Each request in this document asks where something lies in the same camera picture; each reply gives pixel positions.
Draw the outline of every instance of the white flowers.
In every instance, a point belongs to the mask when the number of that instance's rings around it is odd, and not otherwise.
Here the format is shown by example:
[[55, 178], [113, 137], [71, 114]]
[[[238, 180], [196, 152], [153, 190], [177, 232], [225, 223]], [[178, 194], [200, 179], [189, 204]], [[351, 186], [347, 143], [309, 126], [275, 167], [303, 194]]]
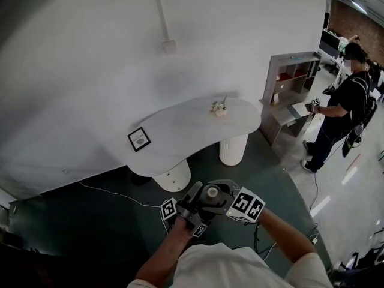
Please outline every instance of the white flowers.
[[225, 96], [223, 101], [215, 101], [212, 103], [211, 112], [215, 113], [216, 116], [221, 117], [227, 114], [228, 110], [225, 103], [227, 95]]

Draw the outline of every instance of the picture frame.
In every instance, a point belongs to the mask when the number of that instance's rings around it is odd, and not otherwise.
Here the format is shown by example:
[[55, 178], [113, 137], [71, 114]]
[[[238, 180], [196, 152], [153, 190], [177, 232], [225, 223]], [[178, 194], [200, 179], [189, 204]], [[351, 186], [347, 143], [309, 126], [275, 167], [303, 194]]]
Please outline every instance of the picture frame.
[[135, 152], [138, 152], [148, 144], [151, 144], [151, 140], [146, 135], [143, 127], [136, 129], [134, 132], [128, 135], [128, 139], [132, 144]]

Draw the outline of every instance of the white cylindrical table leg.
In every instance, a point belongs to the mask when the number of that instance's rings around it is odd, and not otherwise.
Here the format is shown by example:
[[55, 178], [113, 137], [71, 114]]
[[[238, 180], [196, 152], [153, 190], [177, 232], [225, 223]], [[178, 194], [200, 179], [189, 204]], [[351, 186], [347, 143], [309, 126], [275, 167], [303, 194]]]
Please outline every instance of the white cylindrical table leg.
[[178, 192], [183, 190], [191, 180], [191, 170], [187, 159], [180, 162], [172, 170], [152, 177], [161, 188], [168, 192]]
[[244, 155], [247, 145], [248, 135], [243, 134], [238, 137], [231, 137], [220, 141], [220, 160], [227, 166], [236, 166]]

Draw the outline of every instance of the ceiling light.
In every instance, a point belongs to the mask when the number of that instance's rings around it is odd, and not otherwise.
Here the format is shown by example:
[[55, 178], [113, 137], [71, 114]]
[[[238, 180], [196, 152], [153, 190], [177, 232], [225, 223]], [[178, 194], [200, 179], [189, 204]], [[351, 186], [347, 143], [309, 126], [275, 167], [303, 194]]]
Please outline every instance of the ceiling light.
[[352, 1], [352, 3], [354, 4], [355, 7], [358, 8], [359, 11], [361, 11], [362, 13], [364, 13], [365, 15], [367, 15], [367, 12], [365, 11], [365, 9], [363, 9], [360, 5], [358, 5], [355, 1]]

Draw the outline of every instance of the jeans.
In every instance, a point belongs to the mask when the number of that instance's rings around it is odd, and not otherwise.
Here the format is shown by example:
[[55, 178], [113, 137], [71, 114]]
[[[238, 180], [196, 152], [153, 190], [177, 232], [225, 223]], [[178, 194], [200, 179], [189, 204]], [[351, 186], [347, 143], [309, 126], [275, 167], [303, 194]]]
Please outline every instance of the jeans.
[[323, 122], [316, 141], [314, 143], [307, 143], [312, 160], [307, 163], [306, 167], [313, 172], [321, 169], [332, 147], [335, 143], [346, 137], [348, 133], [349, 131], [332, 129], [326, 122]]

